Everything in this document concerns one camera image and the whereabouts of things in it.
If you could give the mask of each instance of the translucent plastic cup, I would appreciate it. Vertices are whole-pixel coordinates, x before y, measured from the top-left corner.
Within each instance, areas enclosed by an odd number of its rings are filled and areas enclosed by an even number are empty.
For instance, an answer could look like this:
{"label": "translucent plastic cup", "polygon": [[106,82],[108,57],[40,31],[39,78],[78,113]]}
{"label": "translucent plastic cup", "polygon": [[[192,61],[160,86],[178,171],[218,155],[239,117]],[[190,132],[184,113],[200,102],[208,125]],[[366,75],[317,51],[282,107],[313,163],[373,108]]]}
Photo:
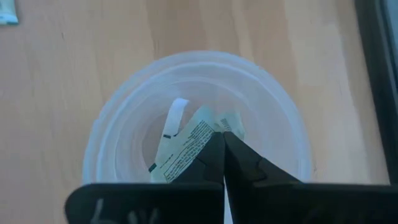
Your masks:
{"label": "translucent plastic cup", "polygon": [[244,142],[302,181],[312,175],[307,132],[284,89],[264,69],[241,57],[185,52],[132,75],[94,122],[83,163],[83,183],[149,182],[170,105],[190,101],[184,117],[208,105],[239,111]]}

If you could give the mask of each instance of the black object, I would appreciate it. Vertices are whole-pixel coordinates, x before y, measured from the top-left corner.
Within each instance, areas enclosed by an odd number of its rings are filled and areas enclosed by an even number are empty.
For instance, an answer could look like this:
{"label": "black object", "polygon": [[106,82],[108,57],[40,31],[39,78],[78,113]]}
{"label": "black object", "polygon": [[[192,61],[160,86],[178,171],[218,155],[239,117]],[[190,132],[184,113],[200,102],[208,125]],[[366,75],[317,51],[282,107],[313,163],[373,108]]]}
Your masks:
{"label": "black object", "polygon": [[76,223],[398,223],[395,187],[303,184],[232,133],[216,133],[171,184],[91,184],[65,204]]}
{"label": "black object", "polygon": [[398,183],[398,1],[355,0],[390,183]]}

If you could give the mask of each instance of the wooden table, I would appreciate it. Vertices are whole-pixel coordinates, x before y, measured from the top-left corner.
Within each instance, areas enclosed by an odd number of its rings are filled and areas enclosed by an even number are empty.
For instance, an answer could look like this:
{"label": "wooden table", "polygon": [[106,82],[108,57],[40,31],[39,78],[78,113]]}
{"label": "wooden table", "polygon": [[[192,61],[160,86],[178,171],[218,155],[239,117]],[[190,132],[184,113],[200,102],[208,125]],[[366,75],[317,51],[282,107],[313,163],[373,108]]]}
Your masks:
{"label": "wooden table", "polygon": [[0,223],[64,223],[101,107],[186,50],[264,67],[302,113],[317,182],[387,184],[349,0],[19,0],[0,28]]}

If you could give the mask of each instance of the wood grain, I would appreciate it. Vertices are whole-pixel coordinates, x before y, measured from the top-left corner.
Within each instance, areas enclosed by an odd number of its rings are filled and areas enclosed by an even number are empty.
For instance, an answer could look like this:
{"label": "wood grain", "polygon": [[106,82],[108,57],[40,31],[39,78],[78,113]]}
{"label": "wood grain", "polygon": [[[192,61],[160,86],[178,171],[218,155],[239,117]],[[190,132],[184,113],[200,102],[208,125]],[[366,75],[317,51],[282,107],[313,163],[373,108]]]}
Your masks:
{"label": "wood grain", "polygon": [[298,106],[316,182],[388,184],[352,1],[19,0],[0,28],[0,223],[65,223],[91,125],[151,61],[222,50]]}

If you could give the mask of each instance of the wooden surface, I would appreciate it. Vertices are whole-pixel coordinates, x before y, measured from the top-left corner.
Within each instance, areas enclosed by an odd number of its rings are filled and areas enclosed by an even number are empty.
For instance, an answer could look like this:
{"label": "wooden surface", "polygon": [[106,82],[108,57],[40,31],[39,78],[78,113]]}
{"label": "wooden surface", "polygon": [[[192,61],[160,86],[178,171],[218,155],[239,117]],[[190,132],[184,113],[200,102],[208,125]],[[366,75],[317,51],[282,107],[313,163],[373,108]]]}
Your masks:
{"label": "wooden surface", "polygon": [[0,28],[0,223],[64,223],[90,128],[130,74],[186,50],[264,67],[302,113],[317,182],[387,184],[349,0],[18,0]]}

